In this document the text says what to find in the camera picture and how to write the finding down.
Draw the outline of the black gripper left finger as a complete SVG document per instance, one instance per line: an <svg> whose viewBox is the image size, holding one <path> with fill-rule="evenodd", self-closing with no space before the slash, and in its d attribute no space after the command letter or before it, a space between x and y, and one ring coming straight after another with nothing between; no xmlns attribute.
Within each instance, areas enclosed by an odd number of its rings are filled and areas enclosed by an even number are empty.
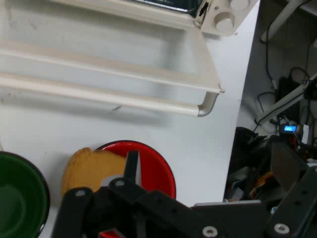
<svg viewBox="0 0 317 238"><path fill-rule="evenodd" d="M219 238L220 230L175 199L140 185L137 151L127 154L124 174L93 192L69 190L62 199L53 238Z"/></svg>

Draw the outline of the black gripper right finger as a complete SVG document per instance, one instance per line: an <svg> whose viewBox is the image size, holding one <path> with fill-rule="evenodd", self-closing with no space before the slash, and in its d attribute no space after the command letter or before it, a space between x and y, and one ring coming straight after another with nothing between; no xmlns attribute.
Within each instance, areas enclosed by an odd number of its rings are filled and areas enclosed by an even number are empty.
<svg viewBox="0 0 317 238"><path fill-rule="evenodd" d="M268 238L315 238L317 236L317 168L309 166L284 143L271 148L271 171L286 191L268 219Z"/></svg>

